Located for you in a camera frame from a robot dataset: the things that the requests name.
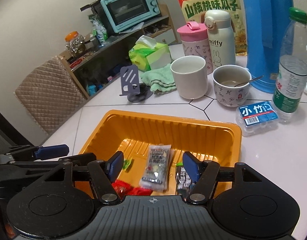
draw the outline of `blue box label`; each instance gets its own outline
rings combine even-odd
[[[239,107],[247,126],[278,119],[269,101]]]

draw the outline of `pink water bottle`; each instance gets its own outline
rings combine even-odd
[[[187,25],[180,27],[177,32],[180,34],[185,56],[195,55],[204,58],[207,74],[212,73],[207,27],[203,23],[187,22]]]

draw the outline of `tissue pack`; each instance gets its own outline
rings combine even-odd
[[[141,71],[149,71],[166,66],[172,62],[167,44],[158,43],[155,39],[142,36],[129,50],[129,58]]]

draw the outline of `pink bottle lid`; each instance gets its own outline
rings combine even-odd
[[[180,34],[182,41],[202,41],[208,39],[207,27],[204,23],[187,22],[178,28],[177,32]]]

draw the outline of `cup of tea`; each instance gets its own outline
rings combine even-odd
[[[237,65],[224,65],[212,72],[212,80],[217,100],[228,107],[237,107],[247,99],[250,83],[234,87],[252,79],[249,70]]]
[[[172,62],[171,71],[177,91],[183,98],[197,99],[207,93],[207,67],[204,58],[199,56],[178,58]]]

